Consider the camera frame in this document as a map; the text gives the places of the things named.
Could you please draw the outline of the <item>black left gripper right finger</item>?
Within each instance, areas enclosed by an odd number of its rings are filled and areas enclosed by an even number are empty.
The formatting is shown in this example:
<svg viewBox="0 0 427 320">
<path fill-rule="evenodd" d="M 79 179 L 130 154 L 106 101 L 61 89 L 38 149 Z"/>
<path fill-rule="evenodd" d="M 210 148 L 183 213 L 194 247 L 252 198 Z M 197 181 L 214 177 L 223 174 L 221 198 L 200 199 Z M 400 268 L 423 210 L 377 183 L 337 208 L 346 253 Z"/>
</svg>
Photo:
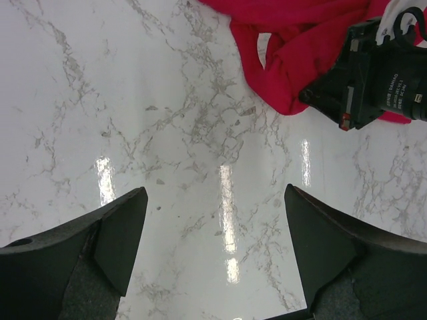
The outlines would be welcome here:
<svg viewBox="0 0 427 320">
<path fill-rule="evenodd" d="M 285 319 L 425 319 L 426 243 L 288 185 L 286 217 L 306 308 Z"/>
</svg>

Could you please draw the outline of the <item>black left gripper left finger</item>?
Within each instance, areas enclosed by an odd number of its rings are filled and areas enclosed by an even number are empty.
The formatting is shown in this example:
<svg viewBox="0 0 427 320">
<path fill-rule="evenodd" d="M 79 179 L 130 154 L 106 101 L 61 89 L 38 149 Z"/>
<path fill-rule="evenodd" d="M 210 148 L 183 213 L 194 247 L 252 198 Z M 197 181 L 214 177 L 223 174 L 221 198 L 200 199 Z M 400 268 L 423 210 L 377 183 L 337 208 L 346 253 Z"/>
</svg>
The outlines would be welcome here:
<svg viewBox="0 0 427 320">
<path fill-rule="evenodd" d="M 115 319 L 127 293 L 148 196 L 140 187 L 1 248 L 2 319 Z"/>
</svg>

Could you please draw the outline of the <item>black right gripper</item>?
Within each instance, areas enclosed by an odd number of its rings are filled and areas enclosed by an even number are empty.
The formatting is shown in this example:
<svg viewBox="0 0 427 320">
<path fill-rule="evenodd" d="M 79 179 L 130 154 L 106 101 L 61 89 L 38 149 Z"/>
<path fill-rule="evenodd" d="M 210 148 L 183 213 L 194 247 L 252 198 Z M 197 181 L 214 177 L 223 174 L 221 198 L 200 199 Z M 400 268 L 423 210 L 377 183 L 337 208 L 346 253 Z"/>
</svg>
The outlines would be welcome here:
<svg viewBox="0 0 427 320">
<path fill-rule="evenodd" d="M 426 35 L 422 22 L 407 28 L 397 21 L 393 36 L 377 44 L 380 20 L 348 29 L 342 53 L 330 65 L 316 61 L 318 76 L 299 93 L 299 100 L 327 117 L 340 117 L 340 129 L 360 129 L 387 112 L 426 120 L 426 49 L 415 46 Z"/>
</svg>

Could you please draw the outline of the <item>magenta t-shirt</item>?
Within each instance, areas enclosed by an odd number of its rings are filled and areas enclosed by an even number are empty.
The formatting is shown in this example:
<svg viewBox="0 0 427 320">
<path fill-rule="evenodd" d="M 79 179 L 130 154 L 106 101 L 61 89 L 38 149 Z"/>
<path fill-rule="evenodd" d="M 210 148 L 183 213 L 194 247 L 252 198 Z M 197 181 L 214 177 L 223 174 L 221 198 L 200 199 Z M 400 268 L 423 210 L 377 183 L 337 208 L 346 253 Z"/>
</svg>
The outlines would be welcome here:
<svg viewBox="0 0 427 320">
<path fill-rule="evenodd" d="M 413 1 L 205 1 L 230 17 L 250 88 L 278 113 L 307 109 L 298 95 L 335 63 L 348 27 L 381 17 L 380 30 Z"/>
</svg>

